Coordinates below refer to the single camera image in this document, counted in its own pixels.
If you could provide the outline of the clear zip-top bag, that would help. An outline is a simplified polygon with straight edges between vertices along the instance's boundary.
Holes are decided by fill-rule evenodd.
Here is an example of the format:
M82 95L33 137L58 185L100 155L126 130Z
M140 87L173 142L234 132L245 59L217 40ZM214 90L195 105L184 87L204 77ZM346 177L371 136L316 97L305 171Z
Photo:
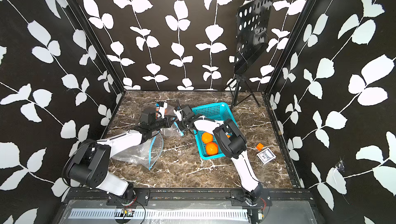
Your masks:
M165 137L182 137L184 136L184 133L180 130L177 121L178 118L174 113L175 107L168 105L168 108L166 109L166 114L165 116L174 116L176 118L175 122L170 128L164 128L161 129L160 134L165 136Z
M130 147L112 157L112 159L135 165L142 165L151 170L162 154L164 139L161 134L149 139L143 144Z

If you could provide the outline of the orange taken from bag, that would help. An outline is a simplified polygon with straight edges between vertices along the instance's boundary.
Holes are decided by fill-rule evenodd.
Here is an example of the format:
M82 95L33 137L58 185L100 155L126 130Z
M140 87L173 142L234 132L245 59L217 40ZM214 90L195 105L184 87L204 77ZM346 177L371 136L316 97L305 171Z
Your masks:
M217 155L218 152L219 152L218 145L217 145L216 143L214 143L214 142L209 142L209 143L207 143L207 144L206 144L206 147L205 147L205 150L206 150L206 154L207 154L208 156Z

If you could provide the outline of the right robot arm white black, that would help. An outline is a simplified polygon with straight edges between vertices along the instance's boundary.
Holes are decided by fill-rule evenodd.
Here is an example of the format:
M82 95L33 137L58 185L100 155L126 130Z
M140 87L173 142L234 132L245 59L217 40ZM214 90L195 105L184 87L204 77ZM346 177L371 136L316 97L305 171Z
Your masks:
M213 135L223 154L231 159L241 180L241 187L245 200L249 204L256 203L263 193L263 186L256 177L247 154L246 138L231 119L217 121L201 114L191 113L178 121L184 129L203 131Z

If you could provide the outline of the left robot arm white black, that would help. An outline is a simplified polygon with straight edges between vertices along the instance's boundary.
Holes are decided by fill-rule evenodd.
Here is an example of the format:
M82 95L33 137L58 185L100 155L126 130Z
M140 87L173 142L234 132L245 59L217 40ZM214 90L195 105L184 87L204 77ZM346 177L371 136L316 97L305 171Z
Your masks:
M108 139L86 139L62 169L63 182L70 187L74 180L81 187L96 188L122 199L134 200L134 186L108 171L110 158L145 143L155 136L154 132L170 128L176 119L174 115L147 108L142 112L139 123L129 131Z

